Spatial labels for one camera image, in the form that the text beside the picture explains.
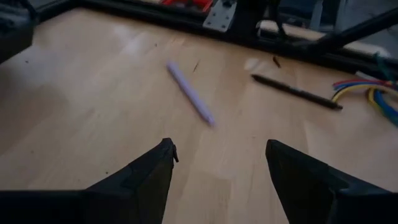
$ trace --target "wooden table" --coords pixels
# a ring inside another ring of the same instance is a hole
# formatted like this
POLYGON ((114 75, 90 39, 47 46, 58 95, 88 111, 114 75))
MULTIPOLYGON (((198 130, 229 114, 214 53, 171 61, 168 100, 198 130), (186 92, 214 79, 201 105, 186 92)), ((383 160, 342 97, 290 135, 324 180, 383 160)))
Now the wooden table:
POLYGON ((397 129, 363 94, 341 112, 254 83, 259 73, 330 97, 351 75, 132 19, 75 9, 0 65, 0 188, 81 189, 164 137, 177 145, 164 223, 287 223, 264 155, 278 139, 398 190, 397 129), (174 60, 209 128, 165 68, 174 60))

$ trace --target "black pen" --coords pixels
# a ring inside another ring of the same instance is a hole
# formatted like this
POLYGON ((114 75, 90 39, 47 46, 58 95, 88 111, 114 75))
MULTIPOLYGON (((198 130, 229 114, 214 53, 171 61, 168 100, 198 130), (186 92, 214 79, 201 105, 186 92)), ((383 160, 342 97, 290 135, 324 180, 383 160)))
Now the black pen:
POLYGON ((272 80, 270 78, 262 77, 260 75, 251 75, 253 79, 261 84, 271 86, 273 88, 276 88, 281 91, 285 91, 287 93, 293 94, 295 96, 299 96, 301 98, 304 98, 306 100, 309 100, 311 102, 317 103, 319 105, 325 106, 327 108, 333 109, 333 110, 341 110, 343 107, 329 99, 314 95, 312 93, 309 93, 307 91, 299 90, 297 88, 294 88, 292 86, 288 86, 285 83, 278 82, 276 80, 272 80))

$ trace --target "metal bracket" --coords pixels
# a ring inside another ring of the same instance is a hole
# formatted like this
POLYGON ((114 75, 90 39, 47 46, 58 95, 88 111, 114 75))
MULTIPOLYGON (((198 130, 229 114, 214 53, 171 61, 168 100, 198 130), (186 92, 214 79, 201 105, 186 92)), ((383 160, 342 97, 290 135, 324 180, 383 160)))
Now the metal bracket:
POLYGON ((213 29, 220 32, 226 32, 233 20, 236 9, 236 1, 218 0, 217 3, 210 9, 209 14, 203 27, 213 29))

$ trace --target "wooden surface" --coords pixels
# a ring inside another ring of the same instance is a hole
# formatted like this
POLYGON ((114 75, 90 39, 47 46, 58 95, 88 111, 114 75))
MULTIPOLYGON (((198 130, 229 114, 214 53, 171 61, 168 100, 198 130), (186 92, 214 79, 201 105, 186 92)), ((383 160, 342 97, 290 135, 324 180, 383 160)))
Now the wooden surface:
POLYGON ((131 19, 75 9, 38 26, 0 65, 0 189, 82 189, 164 137, 177 145, 164 223, 287 223, 264 155, 278 139, 398 190, 397 129, 363 97, 336 112, 254 83, 330 97, 352 76, 131 19), (174 60, 216 119, 209 128, 165 68, 174 60))
MULTIPOLYGON (((292 26, 289 24, 283 24, 283 28, 287 35, 292 37, 303 38, 307 40, 318 40, 323 37, 324 33, 317 32, 315 30, 305 29, 301 27, 292 26)), ((260 29, 267 30, 276 33, 278 31, 278 26, 274 21, 261 21, 260 29)), ((380 53, 383 57, 391 58, 390 52, 384 47, 380 47, 373 44, 366 44, 359 41, 349 43, 344 46, 347 50, 352 50, 354 52, 359 52, 362 54, 373 55, 375 53, 380 53)))

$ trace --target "purple pen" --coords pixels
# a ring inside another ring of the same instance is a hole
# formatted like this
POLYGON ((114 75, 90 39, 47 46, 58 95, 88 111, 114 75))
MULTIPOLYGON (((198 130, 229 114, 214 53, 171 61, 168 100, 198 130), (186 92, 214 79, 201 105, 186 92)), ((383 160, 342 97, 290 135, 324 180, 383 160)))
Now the purple pen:
POLYGON ((167 68, 169 72, 173 75, 175 81, 178 83, 180 88, 187 95, 191 103, 195 106, 197 111, 200 113, 201 117, 207 121, 210 126, 215 125, 215 121, 213 116, 211 115, 209 109, 206 107, 204 102, 199 99, 199 96, 193 90, 193 88, 189 85, 181 70, 178 68, 178 65, 175 62, 167 62, 167 68))

